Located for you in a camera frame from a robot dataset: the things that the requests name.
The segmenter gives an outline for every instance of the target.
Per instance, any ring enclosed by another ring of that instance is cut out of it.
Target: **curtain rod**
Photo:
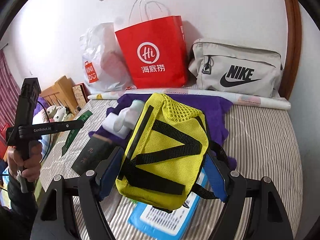
[[[6,45],[4,45],[1,49],[4,49],[4,48],[5,48],[6,46],[8,46],[8,45],[9,45],[9,43],[7,43]]]

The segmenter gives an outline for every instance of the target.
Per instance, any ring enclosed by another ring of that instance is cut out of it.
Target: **nike swoosh logo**
[[[239,86],[239,85],[242,85],[242,84],[247,84],[247,83],[250,83],[250,82],[253,82],[253,81],[261,80],[261,79],[254,79],[254,80],[250,80],[249,79],[249,80],[240,80],[240,81],[230,82],[230,81],[226,80],[226,74],[227,73],[225,73],[223,75],[223,77],[220,79],[220,85],[222,85],[225,88],[231,88],[231,87],[234,87],[234,86]]]

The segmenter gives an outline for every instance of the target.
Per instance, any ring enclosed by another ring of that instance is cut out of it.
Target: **white stuffed animal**
[[[53,119],[55,122],[61,122],[64,120],[64,118],[68,115],[68,109],[64,106],[58,106],[57,112],[54,115]]]
[[[49,116],[49,119],[53,118],[56,112],[57,112],[57,106],[49,106],[47,108],[47,114]]]

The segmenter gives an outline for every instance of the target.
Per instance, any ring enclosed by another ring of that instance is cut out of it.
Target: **white wall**
[[[103,22],[128,25],[135,0],[29,0],[15,17],[1,44],[18,84],[22,78],[39,78],[45,89],[63,75],[83,82],[79,37]],[[181,15],[187,49],[200,37],[215,37],[277,50],[285,57],[287,22],[284,0],[156,0],[166,14]],[[159,9],[151,7],[155,17]],[[134,10],[132,22],[140,20]]]
[[[300,8],[302,50],[289,111],[303,171],[303,205],[297,240],[306,236],[320,215],[320,31],[306,10]]]

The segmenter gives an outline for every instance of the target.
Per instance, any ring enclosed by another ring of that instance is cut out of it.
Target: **green ribbon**
[[[81,116],[77,120],[82,120],[83,122],[86,122],[91,115],[93,115],[93,113],[91,113],[88,110],[88,111],[84,112],[83,114],[81,114]],[[69,132],[66,143],[62,147],[62,155],[61,156],[66,154],[67,150],[70,148],[72,142],[76,138],[79,131],[80,131],[80,129],[76,129],[76,130],[72,130]]]

